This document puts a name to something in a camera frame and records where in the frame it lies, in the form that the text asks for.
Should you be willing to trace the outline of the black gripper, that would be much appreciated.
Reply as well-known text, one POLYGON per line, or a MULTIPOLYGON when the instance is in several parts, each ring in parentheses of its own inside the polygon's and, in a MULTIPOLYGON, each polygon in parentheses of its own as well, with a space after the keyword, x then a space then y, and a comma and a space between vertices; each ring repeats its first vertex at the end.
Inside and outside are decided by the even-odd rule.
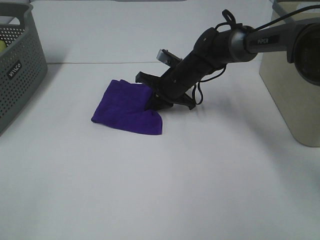
POLYGON ((196 102, 186 92, 212 70, 212 67, 193 52, 189 53, 175 67, 169 67, 162 76, 139 72, 135 81, 147 86, 149 100, 145 110, 170 109, 174 104, 190 110, 196 102))

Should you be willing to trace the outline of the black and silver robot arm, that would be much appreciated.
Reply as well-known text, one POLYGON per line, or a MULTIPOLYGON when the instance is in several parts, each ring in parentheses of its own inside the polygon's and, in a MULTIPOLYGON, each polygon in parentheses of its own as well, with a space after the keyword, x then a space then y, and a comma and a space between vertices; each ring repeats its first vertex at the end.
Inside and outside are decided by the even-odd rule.
POLYGON ((198 38, 183 59, 161 49, 157 59, 169 66, 162 76, 139 72, 135 81, 151 88, 144 108, 162 110, 173 105, 196 106, 194 96, 186 92, 207 75, 225 70, 227 64, 253 60, 258 53, 286 52, 307 82, 320 84, 320 24, 305 19, 255 31, 248 26, 233 26, 219 32, 211 27, 198 38))

